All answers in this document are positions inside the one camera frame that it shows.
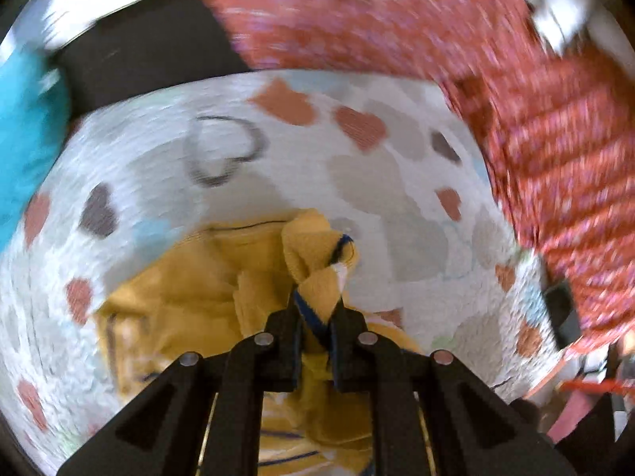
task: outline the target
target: blue fabric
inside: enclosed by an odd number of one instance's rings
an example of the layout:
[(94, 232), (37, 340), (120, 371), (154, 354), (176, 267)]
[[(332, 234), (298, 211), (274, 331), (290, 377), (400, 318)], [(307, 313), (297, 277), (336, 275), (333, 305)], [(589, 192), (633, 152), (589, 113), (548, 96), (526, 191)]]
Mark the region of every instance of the blue fabric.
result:
[(70, 108), (44, 57), (16, 50), (0, 65), (0, 252), (62, 149)]
[(307, 326), (309, 326), (311, 332), (324, 347), (328, 347), (328, 325), (322, 323), (314, 309), (309, 306), (309, 303), (304, 300), (304, 297), (302, 297), (297, 290), (293, 291), (293, 299), (295, 300), (295, 305), (298, 307), (300, 315), (304, 319), (304, 322), (307, 323)]
[(280, 465), (281, 463), (288, 463), (290, 461), (300, 460), (302, 458), (309, 458), (309, 456), (319, 455), (319, 451), (309, 451), (308, 453), (302, 453), (301, 455), (290, 456), (289, 458), (281, 458), (278, 460), (266, 460), (261, 461), (258, 467), (268, 467), (269, 465)]
[(331, 265), (334, 265), (340, 260), (340, 258), (342, 257), (342, 249), (344, 248), (345, 245), (352, 242), (353, 242), (353, 238), (351, 238), (347, 234), (342, 235), (342, 237), (337, 242), (335, 249), (333, 250), (333, 255), (331, 256), (331, 262), (330, 262)]

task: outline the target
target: pink object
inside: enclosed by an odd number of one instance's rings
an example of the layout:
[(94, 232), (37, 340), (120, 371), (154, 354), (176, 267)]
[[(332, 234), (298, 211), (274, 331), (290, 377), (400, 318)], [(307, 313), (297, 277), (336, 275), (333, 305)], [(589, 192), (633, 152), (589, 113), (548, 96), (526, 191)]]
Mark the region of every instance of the pink object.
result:
[(566, 402), (560, 417), (547, 432), (549, 438), (554, 443), (558, 443), (564, 437), (569, 436), (578, 423), (591, 411), (595, 401), (596, 399), (579, 390), (574, 391)]

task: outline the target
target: yellow cloth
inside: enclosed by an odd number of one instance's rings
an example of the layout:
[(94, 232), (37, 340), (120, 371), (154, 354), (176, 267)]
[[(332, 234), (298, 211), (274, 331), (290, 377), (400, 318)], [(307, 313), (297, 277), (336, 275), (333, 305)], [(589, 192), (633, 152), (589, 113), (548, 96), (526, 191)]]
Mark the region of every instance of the yellow cloth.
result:
[[(334, 390), (318, 338), (357, 261), (350, 238), (331, 230), (314, 209), (210, 224), (124, 283), (97, 311), (100, 346), (119, 392), (134, 397), (185, 351), (204, 357), (229, 351), (262, 331), (297, 286), (306, 330), (301, 384), (290, 395), (265, 397), (258, 473), (337, 464), (358, 474), (372, 450), (369, 403)], [(418, 350), (392, 324), (369, 320), (368, 327)]]

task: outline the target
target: metal screw head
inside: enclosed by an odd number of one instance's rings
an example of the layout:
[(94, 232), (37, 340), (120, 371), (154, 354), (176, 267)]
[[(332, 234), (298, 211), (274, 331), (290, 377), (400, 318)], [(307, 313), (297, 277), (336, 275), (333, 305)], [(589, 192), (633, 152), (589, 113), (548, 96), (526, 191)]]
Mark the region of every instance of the metal screw head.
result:
[(358, 336), (358, 342), (360, 342), (361, 345), (375, 345), (377, 340), (377, 335), (372, 331), (364, 331)]
[(435, 351), (433, 359), (439, 365), (450, 365), (454, 361), (454, 355), (450, 351)]
[(270, 332), (260, 332), (253, 337), (256, 345), (271, 345), (274, 343), (274, 336)]
[(198, 354), (195, 352), (186, 352), (181, 355), (179, 358), (179, 363), (183, 365), (183, 367), (191, 367), (192, 365), (196, 365), (198, 363)]

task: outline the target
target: brown heart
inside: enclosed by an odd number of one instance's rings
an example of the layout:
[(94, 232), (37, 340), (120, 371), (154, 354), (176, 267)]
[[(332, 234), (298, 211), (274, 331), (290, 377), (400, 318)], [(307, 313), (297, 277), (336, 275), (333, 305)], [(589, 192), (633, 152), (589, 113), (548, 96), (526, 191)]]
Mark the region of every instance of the brown heart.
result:
[(266, 113), (291, 125), (311, 125), (317, 113), (308, 101), (309, 95), (294, 91), (280, 78), (275, 78), (251, 101)]
[(117, 215), (110, 206), (108, 184), (97, 184), (84, 206), (79, 227), (99, 238), (110, 236), (117, 229)]
[(342, 132), (364, 153), (372, 150), (388, 135), (385, 123), (374, 114), (360, 113), (341, 105), (335, 109), (333, 116)]
[(436, 190), (436, 194), (448, 216), (455, 222), (460, 221), (461, 210), (459, 209), (459, 206), (461, 205), (461, 197), (458, 196), (456, 190), (453, 190), (452, 188), (443, 188), (441, 190)]
[(50, 209), (51, 199), (47, 194), (33, 195), (24, 212), (24, 243), (27, 248), (30, 248), (44, 227)]
[(31, 412), (31, 417), (33, 417), (33, 421), (36, 423), (36, 426), (40, 429), (40, 431), (47, 431), (48, 422), (46, 420), (46, 416), (44, 415), (44, 409), (42, 408), (39, 393), (33, 383), (26, 380), (20, 380), (18, 383), (18, 395), (24, 403), (24, 406), (26, 406)]
[(516, 352), (523, 358), (531, 358), (542, 345), (542, 335), (537, 327), (530, 326), (523, 321), (518, 331), (516, 340)]
[(514, 283), (516, 282), (516, 272), (514, 267), (506, 267), (506, 265), (496, 265), (496, 278), (498, 284), (503, 288), (505, 293), (509, 292)]
[(73, 316), (73, 320), (80, 326), (88, 320), (88, 309), (93, 299), (93, 289), (90, 281), (83, 278), (73, 278), (66, 285), (66, 301)]
[(403, 308), (397, 308), (396, 310), (390, 311), (376, 311), (375, 315), (377, 315), (380, 319), (385, 320), (386, 322), (395, 324), (395, 326), (399, 327), (399, 329), (403, 329)]

